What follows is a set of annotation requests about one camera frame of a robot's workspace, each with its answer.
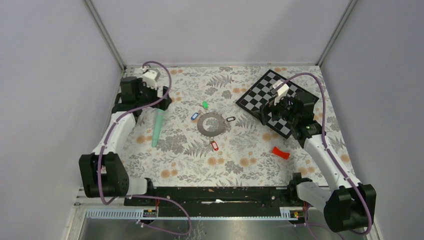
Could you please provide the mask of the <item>key with red tag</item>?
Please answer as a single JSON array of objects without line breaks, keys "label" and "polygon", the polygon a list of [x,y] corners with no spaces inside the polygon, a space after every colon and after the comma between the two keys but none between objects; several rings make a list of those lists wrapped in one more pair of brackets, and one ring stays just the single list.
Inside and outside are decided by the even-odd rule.
[{"label": "key with red tag", "polygon": [[218,146],[218,144],[217,144],[217,142],[216,142],[216,141],[212,140],[212,141],[210,142],[210,144],[211,144],[212,149],[213,149],[214,151],[218,151],[218,150],[219,150],[219,146]]}]

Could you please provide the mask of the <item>metal key holder plate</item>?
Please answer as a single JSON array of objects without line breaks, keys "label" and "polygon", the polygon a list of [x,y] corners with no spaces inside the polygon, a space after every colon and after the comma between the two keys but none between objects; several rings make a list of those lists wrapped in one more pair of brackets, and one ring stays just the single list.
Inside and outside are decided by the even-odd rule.
[{"label": "metal key holder plate", "polygon": [[225,132],[225,119],[217,112],[202,114],[197,121],[197,130],[206,137],[216,137]]}]

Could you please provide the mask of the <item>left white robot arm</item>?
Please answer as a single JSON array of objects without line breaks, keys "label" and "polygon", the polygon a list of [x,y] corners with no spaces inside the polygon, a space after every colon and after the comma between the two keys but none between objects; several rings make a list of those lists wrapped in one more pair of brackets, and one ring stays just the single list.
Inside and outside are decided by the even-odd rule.
[{"label": "left white robot arm", "polygon": [[143,108],[165,111],[172,100],[168,96],[158,97],[157,79],[150,76],[124,77],[120,81],[120,90],[100,143],[92,153],[79,158],[83,189],[88,198],[136,195],[142,205],[148,206],[154,202],[155,192],[149,188],[148,178],[128,175],[122,161],[124,145]]}]

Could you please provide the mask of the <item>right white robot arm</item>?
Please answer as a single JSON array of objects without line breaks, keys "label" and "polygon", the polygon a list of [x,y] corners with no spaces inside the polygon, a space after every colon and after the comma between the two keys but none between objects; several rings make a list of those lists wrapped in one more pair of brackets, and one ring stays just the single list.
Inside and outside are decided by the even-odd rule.
[{"label": "right white robot arm", "polygon": [[314,119],[314,96],[298,92],[271,90],[271,98],[260,107],[262,122],[284,120],[291,126],[291,135],[315,161],[329,189],[324,190],[306,180],[287,191],[287,201],[293,206],[303,202],[323,213],[327,226],[335,233],[365,228],[367,235],[374,223],[377,193],[371,184],[362,184],[342,166],[341,159],[327,143],[324,125]]}]

